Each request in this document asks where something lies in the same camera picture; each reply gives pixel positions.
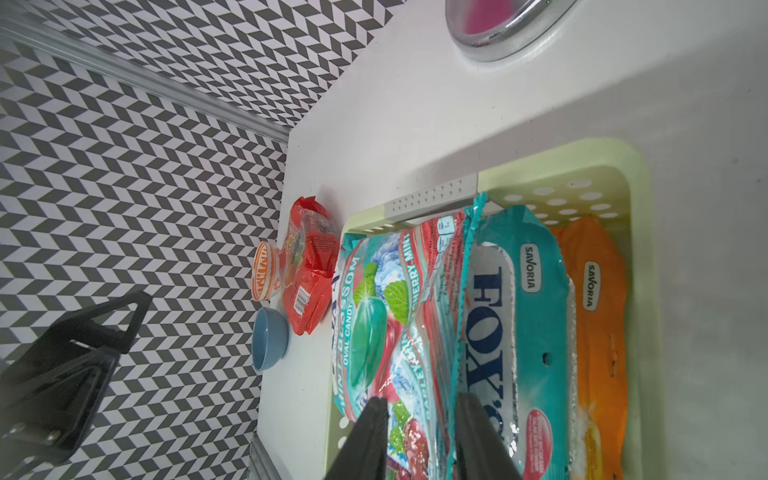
fox's candy bag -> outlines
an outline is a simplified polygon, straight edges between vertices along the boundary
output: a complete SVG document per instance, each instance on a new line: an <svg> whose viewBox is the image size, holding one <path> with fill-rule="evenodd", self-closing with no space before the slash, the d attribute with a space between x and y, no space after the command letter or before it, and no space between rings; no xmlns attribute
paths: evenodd
<svg viewBox="0 0 768 480"><path fill-rule="evenodd" d="M578 433L571 477L621 480L627 421L624 258L594 217L571 223L559 240L577 299Z"/></svg>
<svg viewBox="0 0 768 480"><path fill-rule="evenodd" d="M509 207L481 220L470 268L460 386L524 480L567 478L573 315L557 241L527 207Z"/></svg>

barcode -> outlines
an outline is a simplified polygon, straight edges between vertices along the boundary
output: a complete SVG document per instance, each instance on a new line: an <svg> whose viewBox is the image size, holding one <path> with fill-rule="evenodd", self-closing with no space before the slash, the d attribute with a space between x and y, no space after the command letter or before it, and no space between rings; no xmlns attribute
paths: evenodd
<svg viewBox="0 0 768 480"><path fill-rule="evenodd" d="M299 314L299 316L304 314L304 308L309 301L310 293L300 286L299 290L296 291L296 301L293 302L293 309L296 311L296 313Z"/></svg>

chevron patterned floor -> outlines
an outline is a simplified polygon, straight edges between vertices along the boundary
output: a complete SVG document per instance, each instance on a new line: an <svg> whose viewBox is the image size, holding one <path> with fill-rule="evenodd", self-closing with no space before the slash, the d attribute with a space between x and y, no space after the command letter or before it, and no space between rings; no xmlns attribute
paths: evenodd
<svg viewBox="0 0 768 480"><path fill-rule="evenodd" d="M250 258L276 237L285 147L0 46L0 356L64 311L155 296L83 447L27 478L247 477Z"/></svg>

orange candy bag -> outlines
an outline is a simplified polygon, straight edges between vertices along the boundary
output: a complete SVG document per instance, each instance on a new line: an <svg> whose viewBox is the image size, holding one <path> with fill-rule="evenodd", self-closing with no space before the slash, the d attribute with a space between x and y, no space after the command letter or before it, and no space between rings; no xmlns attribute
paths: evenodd
<svg viewBox="0 0 768 480"><path fill-rule="evenodd" d="M621 480L627 422L624 258L594 217L553 233L576 286L578 438L571 478Z"/></svg>

red snack bag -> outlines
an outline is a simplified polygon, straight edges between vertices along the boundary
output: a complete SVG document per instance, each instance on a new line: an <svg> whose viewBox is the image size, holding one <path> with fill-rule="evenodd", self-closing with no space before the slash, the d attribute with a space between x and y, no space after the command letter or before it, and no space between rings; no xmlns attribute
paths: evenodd
<svg viewBox="0 0 768 480"><path fill-rule="evenodd" d="M323 318L338 256L339 237L326 209L315 197L296 200L280 252L283 306L296 335L312 333Z"/></svg>

